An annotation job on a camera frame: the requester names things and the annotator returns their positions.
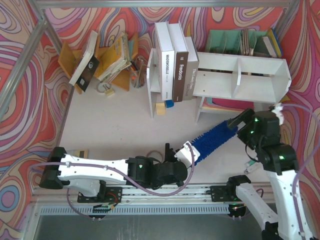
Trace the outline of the beige tape roll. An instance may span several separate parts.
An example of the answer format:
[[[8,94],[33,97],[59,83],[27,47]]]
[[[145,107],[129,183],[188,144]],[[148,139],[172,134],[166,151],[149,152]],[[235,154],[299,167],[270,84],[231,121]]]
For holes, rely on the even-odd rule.
[[[157,163],[162,163],[164,161],[164,155],[158,150],[151,150],[146,154],[146,157],[153,158]]]

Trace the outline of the black plastic clip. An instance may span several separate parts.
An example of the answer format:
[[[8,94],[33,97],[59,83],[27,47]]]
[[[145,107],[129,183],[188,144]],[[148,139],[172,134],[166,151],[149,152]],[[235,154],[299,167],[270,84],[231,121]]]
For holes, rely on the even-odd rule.
[[[167,142],[165,144],[165,153],[164,153],[164,163],[170,162],[174,163],[177,161],[177,158],[175,157],[176,152],[173,150],[173,148],[170,147],[170,144]]]

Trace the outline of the blue microfiber duster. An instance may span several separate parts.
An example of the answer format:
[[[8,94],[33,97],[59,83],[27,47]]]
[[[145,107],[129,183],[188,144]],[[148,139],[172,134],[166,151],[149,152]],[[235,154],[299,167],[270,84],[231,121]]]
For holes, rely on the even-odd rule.
[[[192,140],[190,142],[191,146],[195,147],[195,149],[199,152],[199,157],[197,160],[195,160],[194,164],[197,165],[215,150],[217,150],[220,146],[233,138],[238,129],[238,126],[230,129],[228,127],[228,121],[225,120]]]

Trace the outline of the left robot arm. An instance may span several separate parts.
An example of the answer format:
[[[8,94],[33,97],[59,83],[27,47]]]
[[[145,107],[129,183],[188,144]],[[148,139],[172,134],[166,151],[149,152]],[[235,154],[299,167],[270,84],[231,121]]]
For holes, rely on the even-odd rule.
[[[44,167],[39,186],[43,189],[74,189],[89,199],[104,201],[108,184],[140,186],[157,190],[163,185],[184,185],[191,157],[168,149],[164,161],[136,156],[120,160],[87,159],[55,147]]]

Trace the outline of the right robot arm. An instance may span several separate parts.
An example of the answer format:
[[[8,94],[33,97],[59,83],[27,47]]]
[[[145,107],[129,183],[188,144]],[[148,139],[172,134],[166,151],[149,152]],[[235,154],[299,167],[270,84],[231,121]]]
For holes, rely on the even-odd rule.
[[[237,137],[246,149],[255,151],[255,162],[261,163],[269,179],[276,205],[273,211],[258,195],[245,175],[232,176],[226,183],[227,193],[240,199],[261,228],[264,240],[314,240],[300,195],[300,167],[294,148],[281,142],[280,125],[283,117],[272,110],[248,108],[228,120],[234,129],[240,123]]]

